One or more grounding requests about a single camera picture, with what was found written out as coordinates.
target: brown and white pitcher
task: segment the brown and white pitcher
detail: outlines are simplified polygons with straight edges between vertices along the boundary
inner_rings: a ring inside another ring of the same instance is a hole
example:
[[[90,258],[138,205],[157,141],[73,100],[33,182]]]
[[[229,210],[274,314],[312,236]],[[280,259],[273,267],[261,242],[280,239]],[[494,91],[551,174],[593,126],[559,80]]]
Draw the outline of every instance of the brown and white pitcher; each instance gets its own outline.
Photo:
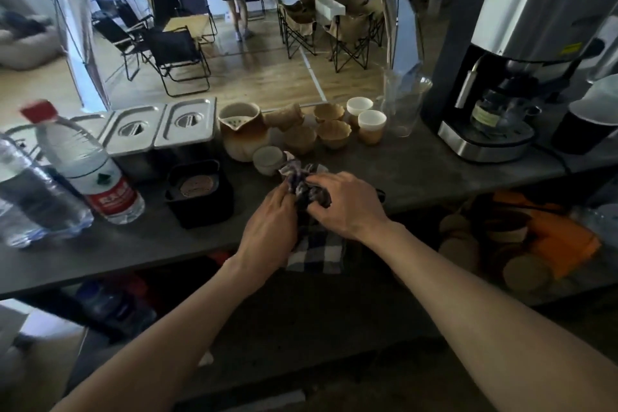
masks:
[[[251,162],[256,150],[269,144],[268,127],[259,106],[232,103],[219,111],[223,147],[231,158]]]

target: red and white label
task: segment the red and white label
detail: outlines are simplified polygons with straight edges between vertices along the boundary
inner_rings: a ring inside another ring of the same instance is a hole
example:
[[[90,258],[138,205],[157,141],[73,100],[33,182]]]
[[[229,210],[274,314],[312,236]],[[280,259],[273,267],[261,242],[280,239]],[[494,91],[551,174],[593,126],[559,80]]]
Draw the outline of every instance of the red and white label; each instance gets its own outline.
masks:
[[[96,211],[104,215],[122,213],[137,200],[137,192],[112,159],[96,171],[78,178],[68,178],[68,181]]]

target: checkered cloth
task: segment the checkered cloth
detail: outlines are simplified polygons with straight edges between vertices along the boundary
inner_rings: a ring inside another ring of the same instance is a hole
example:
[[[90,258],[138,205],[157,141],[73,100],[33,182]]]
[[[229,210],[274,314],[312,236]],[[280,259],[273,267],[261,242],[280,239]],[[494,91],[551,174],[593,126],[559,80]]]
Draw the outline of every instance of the checkered cloth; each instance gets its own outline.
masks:
[[[305,181],[307,176],[315,173],[328,173],[322,165],[301,166],[292,154],[286,152],[287,162],[280,169],[287,178],[290,193],[296,196],[298,210],[298,243],[287,261],[287,269],[294,272],[312,272],[314,274],[341,274],[345,239],[328,231],[306,212],[307,205],[318,202],[328,207],[331,197],[320,186]]]

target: small yellow table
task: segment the small yellow table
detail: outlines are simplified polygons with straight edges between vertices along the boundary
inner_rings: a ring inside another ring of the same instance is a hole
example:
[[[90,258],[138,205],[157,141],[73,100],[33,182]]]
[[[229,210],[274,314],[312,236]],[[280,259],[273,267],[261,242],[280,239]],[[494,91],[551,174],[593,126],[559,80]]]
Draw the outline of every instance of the small yellow table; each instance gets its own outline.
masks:
[[[201,39],[204,36],[206,25],[208,25],[208,15],[177,16],[169,19],[163,31],[174,31],[186,26],[189,28],[191,38]]]

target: espresso machine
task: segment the espresso machine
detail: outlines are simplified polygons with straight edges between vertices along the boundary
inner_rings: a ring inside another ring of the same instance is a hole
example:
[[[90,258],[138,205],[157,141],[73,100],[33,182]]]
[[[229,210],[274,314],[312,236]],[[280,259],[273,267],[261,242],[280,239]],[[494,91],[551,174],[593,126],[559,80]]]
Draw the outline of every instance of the espresso machine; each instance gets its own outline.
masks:
[[[421,117],[461,158],[520,158],[537,132],[526,120],[555,102],[618,0],[453,0]]]

